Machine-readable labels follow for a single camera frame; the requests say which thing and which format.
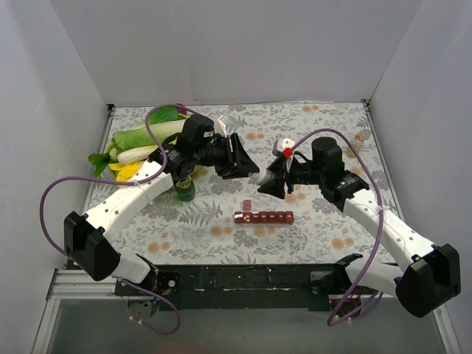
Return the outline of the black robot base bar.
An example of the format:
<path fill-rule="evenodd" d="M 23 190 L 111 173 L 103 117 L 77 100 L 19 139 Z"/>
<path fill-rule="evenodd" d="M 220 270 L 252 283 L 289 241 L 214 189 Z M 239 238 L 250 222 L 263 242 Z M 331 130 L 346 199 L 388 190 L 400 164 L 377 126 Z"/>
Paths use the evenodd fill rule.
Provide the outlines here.
<path fill-rule="evenodd" d="M 179 310 L 328 311 L 348 288 L 333 264 L 161 265 L 154 291 Z"/>

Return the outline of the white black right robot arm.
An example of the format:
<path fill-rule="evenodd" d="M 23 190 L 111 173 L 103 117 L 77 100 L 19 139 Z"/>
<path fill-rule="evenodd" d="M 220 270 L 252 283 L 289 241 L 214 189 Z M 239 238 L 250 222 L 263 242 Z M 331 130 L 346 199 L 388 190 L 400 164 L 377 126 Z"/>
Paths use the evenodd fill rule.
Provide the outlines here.
<path fill-rule="evenodd" d="M 334 138 L 314 139 L 311 159 L 294 146 L 288 138 L 274 143 L 276 159 L 258 178 L 259 192 L 284 198 L 297 184 L 316 185 L 326 201 L 363 226 L 395 260 L 390 265 L 350 254 L 315 281 L 320 291 L 347 294 L 357 287 L 370 288 L 396 297 L 418 318 L 460 294 L 458 251 L 448 243 L 436 245 L 381 206 L 368 183 L 346 169 Z"/>

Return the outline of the red weekly pill organizer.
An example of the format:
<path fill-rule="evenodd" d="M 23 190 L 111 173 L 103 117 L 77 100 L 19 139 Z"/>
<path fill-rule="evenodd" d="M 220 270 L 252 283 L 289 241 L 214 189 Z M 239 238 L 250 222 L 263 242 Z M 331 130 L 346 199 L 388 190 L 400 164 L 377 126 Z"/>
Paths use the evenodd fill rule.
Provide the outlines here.
<path fill-rule="evenodd" d="M 292 211 L 253 210 L 250 200 L 243 200 L 241 211 L 235 211 L 233 221 L 238 224 L 287 224 L 294 223 Z"/>

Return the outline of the white blue pill bottle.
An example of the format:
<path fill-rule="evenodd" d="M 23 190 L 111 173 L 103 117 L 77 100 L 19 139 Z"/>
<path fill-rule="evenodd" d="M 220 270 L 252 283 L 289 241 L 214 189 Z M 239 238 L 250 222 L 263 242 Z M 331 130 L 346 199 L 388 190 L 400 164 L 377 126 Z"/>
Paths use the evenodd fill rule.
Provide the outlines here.
<path fill-rule="evenodd" d="M 261 170 L 251 175 L 252 181 L 259 186 L 263 186 L 274 179 L 274 173 L 268 169 Z"/>

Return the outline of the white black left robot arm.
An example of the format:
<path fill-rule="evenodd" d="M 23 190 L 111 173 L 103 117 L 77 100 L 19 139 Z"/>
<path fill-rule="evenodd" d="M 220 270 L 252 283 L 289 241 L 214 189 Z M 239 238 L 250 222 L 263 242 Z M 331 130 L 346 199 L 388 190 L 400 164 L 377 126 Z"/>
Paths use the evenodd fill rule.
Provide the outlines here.
<path fill-rule="evenodd" d="M 130 185 L 83 215 L 70 213 L 64 221 L 64 246 L 69 258 L 95 281 L 125 279 L 139 294 L 151 294 L 157 285 L 152 273 L 155 268 L 142 256 L 119 253 L 112 243 L 136 214 L 197 166 L 214 167 L 224 179 L 259 173 L 238 135 L 227 133 L 228 120 L 227 115 L 214 121 L 193 114 L 184 121 L 181 132 L 149 155 Z"/>

